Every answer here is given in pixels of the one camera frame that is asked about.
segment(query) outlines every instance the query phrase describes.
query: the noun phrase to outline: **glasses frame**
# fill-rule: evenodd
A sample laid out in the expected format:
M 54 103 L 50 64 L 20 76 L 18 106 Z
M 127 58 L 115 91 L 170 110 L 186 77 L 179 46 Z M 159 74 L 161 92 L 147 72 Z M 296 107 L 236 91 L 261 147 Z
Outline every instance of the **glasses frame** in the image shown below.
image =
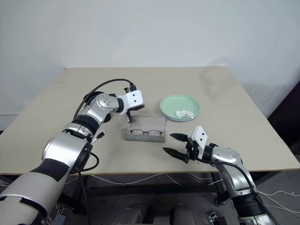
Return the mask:
M 163 132 L 161 132 L 161 131 L 159 131 L 159 130 L 143 131 L 143 130 L 140 130 L 140 129 L 132 129 L 132 130 L 130 130 L 130 133 L 132 134 L 132 131 L 134 131 L 134 130 L 142 131 L 142 134 L 140 134 L 140 135 L 157 136 L 157 137 L 160 137 L 160 136 L 162 135 L 162 133 L 163 133 Z M 157 132 L 159 132 L 159 136 L 158 136 L 158 135 L 149 135 L 149 132 L 150 132 L 150 131 L 157 131 Z

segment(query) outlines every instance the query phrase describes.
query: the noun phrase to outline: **glasses lens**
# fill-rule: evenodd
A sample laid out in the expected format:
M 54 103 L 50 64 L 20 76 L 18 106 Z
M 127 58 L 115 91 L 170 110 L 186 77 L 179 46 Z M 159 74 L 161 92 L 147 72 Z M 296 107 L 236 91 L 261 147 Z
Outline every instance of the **glasses lens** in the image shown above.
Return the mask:
M 143 131 L 141 130 L 131 130 L 131 134 L 132 135 L 143 135 Z
M 160 136 L 160 132 L 158 130 L 151 130 L 151 131 L 148 132 L 148 135 Z

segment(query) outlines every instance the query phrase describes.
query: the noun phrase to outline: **black cable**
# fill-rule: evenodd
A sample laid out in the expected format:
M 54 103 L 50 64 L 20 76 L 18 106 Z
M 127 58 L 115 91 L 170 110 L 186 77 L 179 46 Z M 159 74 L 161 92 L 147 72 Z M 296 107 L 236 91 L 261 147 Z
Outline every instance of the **black cable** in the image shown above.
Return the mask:
M 100 161 L 100 160 L 99 160 L 98 156 L 95 155 L 95 154 L 92 153 L 92 152 L 90 152 L 90 154 L 91 154 L 93 157 L 95 157 L 95 159 L 97 160 L 97 162 L 96 162 L 96 164 L 95 164 L 94 166 L 92 166 L 92 167 L 90 167 L 90 168 L 83 169 L 83 170 L 81 170 L 81 172 L 85 172 L 85 171 L 89 171 L 89 170 L 95 169 L 95 168 L 99 165 L 99 161 Z
M 88 206 L 88 199 L 86 197 L 86 193 L 85 193 L 85 186 L 84 186 L 84 183 L 83 183 L 83 177 L 81 175 L 81 172 L 78 170 L 78 179 L 81 183 L 81 186 L 82 186 L 82 191 L 83 191 L 83 197 L 84 197 L 84 200 L 85 200 L 85 205 L 86 205 L 86 213 L 88 214 L 88 225 L 91 225 L 91 219 L 90 219 L 90 210 L 89 210 L 89 206 Z
M 255 191 L 249 177 L 246 175 L 246 173 L 239 168 L 237 165 L 232 164 L 232 163 L 228 163 L 228 162 L 219 162 L 219 161 L 207 161 L 207 160 L 203 160 L 203 159 L 199 159 L 199 158 L 195 158 L 195 160 L 202 162 L 202 163 L 206 163 L 206 164 L 221 164 L 221 165 L 229 165 L 232 166 L 234 168 L 236 168 L 237 170 L 239 170 L 241 172 L 241 174 L 243 174 L 243 176 L 245 177 L 253 195 L 255 196 L 256 200 L 258 201 L 258 203 L 261 205 L 261 207 L 268 213 L 268 215 L 270 216 L 270 218 L 274 221 L 274 223 L 276 225 L 280 225 L 277 220 L 274 218 L 274 216 L 270 213 L 270 211 L 265 207 L 265 205 L 263 204 L 262 200 L 260 199 L 260 197 L 258 196 L 258 193 Z
M 75 119 L 75 117 L 78 115 L 78 113 L 79 113 L 79 111 L 80 111 L 81 107 L 83 106 L 83 104 L 84 104 L 84 102 L 85 102 L 86 99 L 88 99 L 88 98 L 89 98 L 89 97 L 90 97 L 97 89 L 101 88 L 102 86 L 104 86 L 104 85 L 106 85 L 106 84 L 108 84 L 108 83 L 114 82 L 114 81 L 126 81 L 126 82 L 130 83 L 130 86 L 133 85 L 133 83 L 132 83 L 130 80 L 123 79 L 123 78 L 117 78 L 117 79 L 112 79 L 112 80 L 109 80 L 109 81 L 105 81 L 104 83 L 98 85 L 98 86 L 95 87 L 93 90 L 91 90 L 91 91 L 89 92 L 89 94 L 87 94 L 87 95 L 85 96 L 85 98 L 83 99 L 83 101 L 82 101 L 82 102 L 80 103 L 80 105 L 78 106 L 78 108 L 77 108 L 77 110 L 76 110 L 76 112 L 75 112 L 75 114 L 74 114 L 73 119 Z

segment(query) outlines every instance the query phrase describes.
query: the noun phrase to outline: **white cable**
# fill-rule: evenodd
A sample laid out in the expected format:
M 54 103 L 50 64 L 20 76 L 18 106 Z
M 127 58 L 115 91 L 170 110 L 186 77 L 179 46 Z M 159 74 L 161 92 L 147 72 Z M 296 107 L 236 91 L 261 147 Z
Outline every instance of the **white cable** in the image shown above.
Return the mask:
M 294 195 L 294 194 L 291 194 L 291 193 L 288 193 L 288 192 L 285 192 L 285 191 L 275 191 L 272 194 L 267 194 L 267 193 L 264 193 L 264 192 L 261 192 L 261 193 L 264 194 L 264 195 L 268 195 L 268 196 L 275 195 L 277 193 L 285 193 L 285 194 L 290 195 L 290 196 L 300 196 L 300 195 Z
M 270 198 L 269 196 L 265 195 L 263 192 L 258 191 L 258 193 L 262 194 L 263 196 L 269 198 L 271 201 L 273 201 L 274 203 L 276 203 L 277 205 L 281 206 L 282 208 L 286 209 L 289 212 L 294 212 L 294 213 L 300 213 L 297 211 L 293 211 L 293 210 L 289 210 L 288 208 L 284 207 L 283 205 L 281 205 L 280 203 L 276 202 L 274 199 Z
M 222 180 L 223 180 L 223 179 L 217 180 L 217 181 L 215 181 L 215 182 L 212 182 L 211 184 L 208 184 L 207 186 L 212 185 L 212 184 L 215 184 L 215 183 L 218 183 L 218 182 L 220 182 L 220 181 L 222 181 Z
M 51 217 L 47 217 L 46 220 L 45 220 L 45 223 L 47 225 L 51 225 L 52 224 L 52 218 Z
M 3 184 L 9 185 L 8 182 L 5 182 L 5 181 L 3 181 L 3 180 L 0 180 L 0 182 L 3 183 Z
M 134 181 L 134 182 L 130 182 L 130 183 L 118 183 L 118 182 L 112 182 L 112 181 L 110 181 L 110 180 L 105 180 L 105 179 L 103 179 L 103 178 L 101 178 L 101 177 L 97 177 L 97 176 L 95 176 L 95 175 L 91 175 L 91 176 L 92 176 L 92 177 L 95 177 L 95 178 L 97 178 L 97 179 L 103 180 L 103 181 L 105 181 L 105 182 L 111 183 L 111 184 L 122 184 L 122 185 L 126 185 L 126 184 L 135 184 L 135 183 L 141 182 L 141 181 L 143 181 L 143 180 L 147 180 L 147 179 L 150 179 L 150 178 L 152 178 L 152 177 L 156 177 L 156 176 L 162 175 L 162 174 L 164 174 L 164 175 L 166 175 L 168 178 L 170 178 L 170 180 L 173 181 L 175 184 L 178 184 L 178 185 L 180 185 L 180 186 L 183 186 L 182 184 L 179 184 L 179 183 L 177 183 L 176 181 L 174 181 L 174 180 L 173 180 L 168 174 L 166 174 L 166 173 L 158 173 L 158 174 L 149 176 L 149 177 L 147 177 L 147 178 L 144 178 L 144 179 L 141 179 L 141 180 L 137 180 L 137 181 Z
M 192 173 L 188 173 L 188 174 L 195 177 L 195 178 L 197 178 L 197 179 L 199 179 L 199 180 L 213 180 L 212 178 L 200 178 L 200 177 L 197 177 L 197 176 L 193 175 Z
M 2 186 L 2 187 L 8 187 L 9 185 L 0 182 L 0 186 Z
M 58 214 L 62 214 L 64 212 L 64 210 L 68 209 L 68 208 L 65 208 L 63 205 L 60 205 L 58 203 L 55 204 L 55 208 L 57 209 L 57 213 L 56 213 L 55 217 L 57 217 Z
M 265 206 L 273 207 L 273 208 L 278 208 L 278 209 L 282 209 L 282 210 L 285 210 L 285 211 L 287 211 L 287 212 L 290 212 L 290 211 L 288 211 L 288 210 L 286 210 L 286 209 L 284 209 L 284 208 L 281 208 L 281 207 L 278 207 L 278 206 L 274 206 L 274 205 L 265 205 Z M 294 215 L 297 216 L 297 217 L 300 217 L 300 215 L 298 215 L 298 214 L 296 214 L 296 213 L 294 213 L 294 212 L 290 212 L 290 213 L 294 214 Z
M 194 176 L 193 174 L 188 173 L 187 175 L 188 175 L 190 178 L 192 178 L 194 181 L 196 181 L 198 184 L 203 185 L 202 183 L 199 183 L 196 179 L 193 178 L 193 177 L 196 177 L 196 176 Z M 213 180 L 212 178 L 201 178 L 201 180 L 208 180 L 208 179 Z M 217 182 L 219 182 L 219 181 L 222 181 L 222 180 L 223 180 L 223 179 L 220 179 L 220 180 L 217 180 L 217 181 L 215 181 L 215 182 L 213 182 L 213 183 L 211 183 L 211 184 L 206 184 L 206 185 L 209 186 L 209 185 L 215 184 L 215 183 L 217 183 Z
M 66 184 L 69 184 L 69 183 L 72 183 L 72 182 L 75 181 L 75 180 L 78 180 L 78 176 L 76 176 L 73 180 L 66 182 L 65 185 L 66 185 Z
M 182 184 L 177 183 L 176 181 L 174 181 L 168 174 L 166 174 L 166 173 L 163 173 L 163 174 L 166 175 L 168 178 L 170 178 L 170 180 L 173 181 L 175 184 L 178 184 L 179 186 L 182 186 L 182 187 L 183 187 Z

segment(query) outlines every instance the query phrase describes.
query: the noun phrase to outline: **white wall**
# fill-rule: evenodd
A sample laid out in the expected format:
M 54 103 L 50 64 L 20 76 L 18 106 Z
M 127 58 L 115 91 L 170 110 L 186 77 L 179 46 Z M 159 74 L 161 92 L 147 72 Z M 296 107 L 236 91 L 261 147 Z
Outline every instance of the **white wall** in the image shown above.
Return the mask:
M 227 65 L 266 116 L 300 78 L 296 0 L 0 3 L 0 129 L 64 67 Z

